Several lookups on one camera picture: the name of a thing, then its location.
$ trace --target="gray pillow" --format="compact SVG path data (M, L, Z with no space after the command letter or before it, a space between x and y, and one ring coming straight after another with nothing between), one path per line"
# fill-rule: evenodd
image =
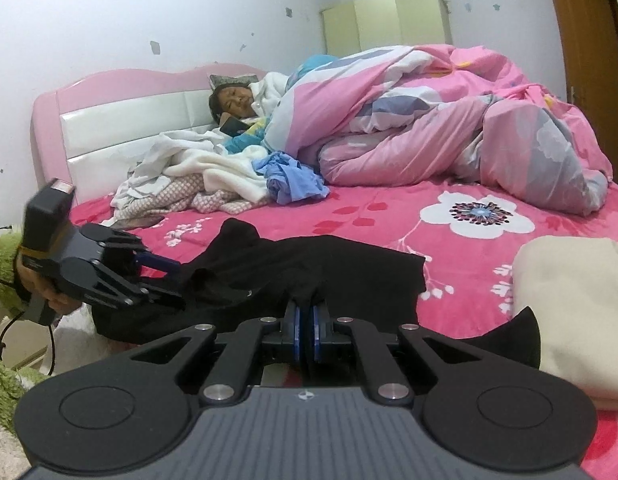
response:
M211 89L214 90L217 86L225 85L225 84L243 84L248 85L251 83L257 83L258 76L255 74L246 74L239 75L238 77L231 77L228 75L215 75L211 74L209 76L209 84L211 85Z

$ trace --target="pink bedsheet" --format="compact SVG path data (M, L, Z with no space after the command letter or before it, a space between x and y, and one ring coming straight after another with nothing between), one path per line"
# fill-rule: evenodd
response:
M73 210L74 222L110 216L109 197ZM182 262L203 251L224 213L185 211L138 231L155 253ZM270 205L240 215L271 239L334 234L425 256L427 291L419 322L454 338L476 336L509 319L512 262L518 248L542 235L618 241L618 186L588 219L547 212L505 193L448 181L416 186L332 188L304 205ZM618 480L618 413L599 412L598 431L582 464L596 480Z

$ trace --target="human hand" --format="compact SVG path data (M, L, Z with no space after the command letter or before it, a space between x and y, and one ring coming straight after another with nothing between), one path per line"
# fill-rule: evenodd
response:
M51 283L44 276L41 276L34 270L25 267L22 263L22 255L18 254L16 260L16 271L20 277L22 285L32 294L40 294L49 302L49 306L53 308L58 314L62 316L71 314L82 302L78 300L72 300L66 294L62 294L55 290L53 283Z
M233 116L231 114L228 114L227 112L223 112L223 114L220 116L220 122L219 122L220 127L223 127L225 123L227 122L227 120L231 119L232 117Z

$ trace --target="white cabinet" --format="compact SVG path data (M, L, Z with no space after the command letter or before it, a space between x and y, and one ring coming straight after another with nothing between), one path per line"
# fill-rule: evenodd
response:
M451 44L444 0L355 0L323 10L327 53L397 44Z

